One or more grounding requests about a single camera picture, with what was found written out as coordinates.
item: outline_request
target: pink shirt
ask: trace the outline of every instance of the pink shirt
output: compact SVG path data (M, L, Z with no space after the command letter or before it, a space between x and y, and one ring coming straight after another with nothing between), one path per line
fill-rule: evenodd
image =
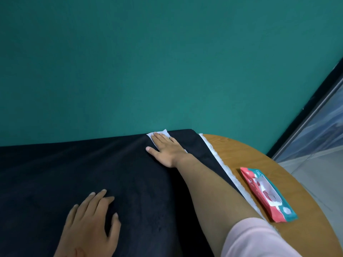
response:
M260 218L239 221L226 237L221 257L301 257Z

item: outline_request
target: red and teal package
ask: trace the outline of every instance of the red and teal package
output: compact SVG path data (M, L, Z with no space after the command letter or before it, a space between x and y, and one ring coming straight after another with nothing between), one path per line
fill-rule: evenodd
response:
M253 193L267 209L275 222L290 222L298 219L276 186L258 169L241 168L245 180Z

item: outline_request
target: tiled floor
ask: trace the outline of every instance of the tiled floor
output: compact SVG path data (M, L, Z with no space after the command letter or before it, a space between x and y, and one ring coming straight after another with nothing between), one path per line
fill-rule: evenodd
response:
M318 203L343 248L343 150L310 158L303 163L279 163Z

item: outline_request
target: table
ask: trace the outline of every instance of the table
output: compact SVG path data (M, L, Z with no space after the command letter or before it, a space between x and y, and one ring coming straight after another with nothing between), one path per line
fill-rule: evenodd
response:
M343 257L341 245L324 213L302 185L275 161L254 148L222 136L204 134L244 188L251 194L264 217L303 257ZM289 223L272 222L240 174L240 167L260 169L298 215Z

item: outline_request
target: green wall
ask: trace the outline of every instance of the green wall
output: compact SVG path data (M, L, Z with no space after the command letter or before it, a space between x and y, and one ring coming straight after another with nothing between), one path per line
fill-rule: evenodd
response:
M343 56L342 0L0 0L0 145L192 128L267 152Z

